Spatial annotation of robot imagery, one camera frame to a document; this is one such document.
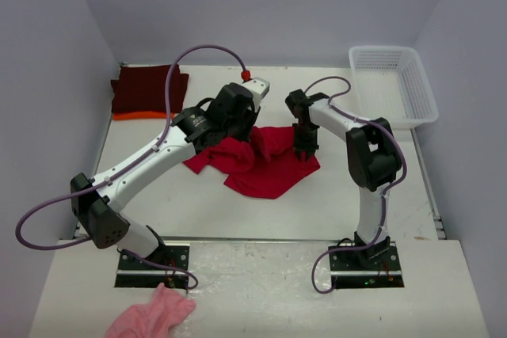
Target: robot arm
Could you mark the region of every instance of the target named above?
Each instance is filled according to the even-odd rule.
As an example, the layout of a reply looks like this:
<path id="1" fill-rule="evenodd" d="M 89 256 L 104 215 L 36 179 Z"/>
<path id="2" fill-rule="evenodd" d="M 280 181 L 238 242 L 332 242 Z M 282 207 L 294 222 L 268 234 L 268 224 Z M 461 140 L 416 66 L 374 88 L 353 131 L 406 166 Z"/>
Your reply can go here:
<path id="1" fill-rule="evenodd" d="M 82 173 L 71 181 L 71 191 L 78 192 L 105 181 L 108 185 L 72 199 L 72 209 L 93 243 L 99 249 L 117 245 L 142 258 L 160 261 L 164 244 L 149 227 L 121 214 L 134 196 L 176 164 L 190 159 L 226 137 L 248 140 L 250 130 L 260 112 L 261 100 L 269 91 L 269 83 L 254 78 L 238 85 L 225 85 L 210 100 L 207 110 L 201 104 L 184 109 L 173 119 L 170 133 L 162 144 L 155 137 L 145 147 L 120 164 L 87 179 Z M 131 164 L 141 154 L 154 152 L 123 176 L 110 180 L 114 173 Z"/>
<path id="2" fill-rule="evenodd" d="M 396 173 L 402 168 L 392 142 L 377 128 L 335 112 L 328 104 L 328 96 L 323 93 L 307 97 L 302 90 L 296 90 L 289 94 L 285 103 L 298 119 L 294 124 L 294 146 L 300 160 L 307 160 L 318 149 L 317 130 L 320 127 L 345 141 L 349 173 L 360 188 L 360 221 L 354 243 L 366 245 L 373 241 L 381 225 L 382 198 L 387 197 L 383 194 L 384 189 L 396 179 Z M 374 121 L 392 134 L 385 119 Z M 366 250 L 365 259 L 383 252 L 389 244 L 389 234 L 384 226 L 376 244 Z"/>

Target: white plastic basket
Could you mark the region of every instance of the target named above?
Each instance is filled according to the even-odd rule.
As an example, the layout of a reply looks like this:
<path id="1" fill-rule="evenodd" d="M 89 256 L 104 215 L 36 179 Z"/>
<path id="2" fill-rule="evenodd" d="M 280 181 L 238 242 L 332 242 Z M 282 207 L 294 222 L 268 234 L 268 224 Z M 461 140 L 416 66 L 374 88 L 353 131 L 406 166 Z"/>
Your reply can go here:
<path id="1" fill-rule="evenodd" d="M 352 47 L 349 50 L 360 115 L 386 118 L 407 129 L 438 118 L 419 54 L 411 47 Z"/>

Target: red towel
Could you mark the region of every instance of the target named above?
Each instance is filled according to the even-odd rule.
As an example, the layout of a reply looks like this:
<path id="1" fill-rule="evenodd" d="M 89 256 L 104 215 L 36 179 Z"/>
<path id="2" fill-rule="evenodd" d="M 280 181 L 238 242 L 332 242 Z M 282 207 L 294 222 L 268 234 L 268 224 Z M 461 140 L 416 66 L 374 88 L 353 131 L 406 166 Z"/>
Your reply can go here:
<path id="1" fill-rule="evenodd" d="M 254 127 L 250 143 L 224 139 L 185 161 L 185 165 L 196 174 L 211 165 L 229 174 L 224 184 L 236 192 L 275 199 L 320 168 L 315 156 L 298 161 L 293 146 L 293 127 Z"/>

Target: pink cloth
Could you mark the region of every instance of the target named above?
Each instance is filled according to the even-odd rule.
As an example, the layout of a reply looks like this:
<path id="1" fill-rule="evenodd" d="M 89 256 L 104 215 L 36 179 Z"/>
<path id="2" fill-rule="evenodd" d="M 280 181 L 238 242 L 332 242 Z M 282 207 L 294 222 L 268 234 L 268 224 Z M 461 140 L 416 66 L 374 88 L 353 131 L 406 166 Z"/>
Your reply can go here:
<path id="1" fill-rule="evenodd" d="M 109 327 L 105 338 L 167 338 L 196 308 L 196 303 L 160 283 L 147 304 L 125 310 Z"/>

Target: gray wall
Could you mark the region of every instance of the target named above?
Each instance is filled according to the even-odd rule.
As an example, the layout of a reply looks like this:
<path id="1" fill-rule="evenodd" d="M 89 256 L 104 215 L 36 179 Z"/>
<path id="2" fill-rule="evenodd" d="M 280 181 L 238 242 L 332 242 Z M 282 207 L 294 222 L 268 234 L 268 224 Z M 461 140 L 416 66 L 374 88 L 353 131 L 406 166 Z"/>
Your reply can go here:
<path id="1" fill-rule="evenodd" d="M 90 171 L 106 126 L 116 62 L 85 0 L 0 0 L 0 336 L 28 335 L 52 253 L 14 238 L 36 203 Z M 55 244 L 69 203 L 40 212 L 26 237 Z"/>
<path id="2" fill-rule="evenodd" d="M 506 25 L 505 0 L 440 0 L 416 43 L 440 112 L 417 135 L 492 337 L 507 336 Z"/>
<path id="3" fill-rule="evenodd" d="M 438 0 L 88 0 L 120 61 L 172 59 L 194 44 L 248 63 L 348 65 L 356 44 L 412 45 Z M 191 63 L 231 63 L 196 53 Z"/>

